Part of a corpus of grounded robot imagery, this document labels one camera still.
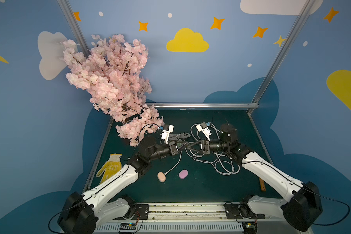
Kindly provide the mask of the purple earbud case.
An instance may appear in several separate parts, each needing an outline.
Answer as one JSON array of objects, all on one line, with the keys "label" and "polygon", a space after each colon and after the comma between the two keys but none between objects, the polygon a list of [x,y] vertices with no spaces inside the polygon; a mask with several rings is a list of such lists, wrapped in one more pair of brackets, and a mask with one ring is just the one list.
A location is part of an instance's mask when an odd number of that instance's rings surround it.
[{"label": "purple earbud case", "polygon": [[178,176],[180,179],[185,179],[188,176],[188,171],[186,169],[184,169],[184,170],[180,171]]}]

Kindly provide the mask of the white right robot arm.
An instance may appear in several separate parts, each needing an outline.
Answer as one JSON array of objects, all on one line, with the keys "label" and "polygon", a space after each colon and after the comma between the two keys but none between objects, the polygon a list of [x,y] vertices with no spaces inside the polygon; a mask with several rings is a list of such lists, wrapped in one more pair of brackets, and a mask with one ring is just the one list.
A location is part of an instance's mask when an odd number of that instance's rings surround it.
[{"label": "white right robot arm", "polygon": [[200,154],[222,152],[230,161],[260,177],[281,195],[279,199],[246,196],[239,203],[239,215],[247,219],[254,219],[259,214],[274,216],[286,220],[298,231],[306,232],[323,212],[318,187],[312,182],[303,183],[291,177],[240,143],[237,130],[232,125],[222,125],[216,132],[216,140],[211,139],[210,126],[204,122],[194,125],[206,137],[199,141]]}]

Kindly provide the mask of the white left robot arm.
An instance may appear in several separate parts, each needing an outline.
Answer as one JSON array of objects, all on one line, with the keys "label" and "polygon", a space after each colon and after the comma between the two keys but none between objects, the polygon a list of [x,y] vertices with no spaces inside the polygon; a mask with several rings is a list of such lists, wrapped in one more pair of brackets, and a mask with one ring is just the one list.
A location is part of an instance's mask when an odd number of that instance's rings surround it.
[{"label": "white left robot arm", "polygon": [[57,223],[65,234],[91,234],[113,219],[130,219],[135,216],[136,202],[122,196],[111,202],[121,190],[136,182],[152,167],[151,162],[174,156],[188,146],[188,142],[174,140],[158,144],[152,136],[146,136],[138,145],[138,152],[112,177],[83,194],[71,194],[58,215]]}]

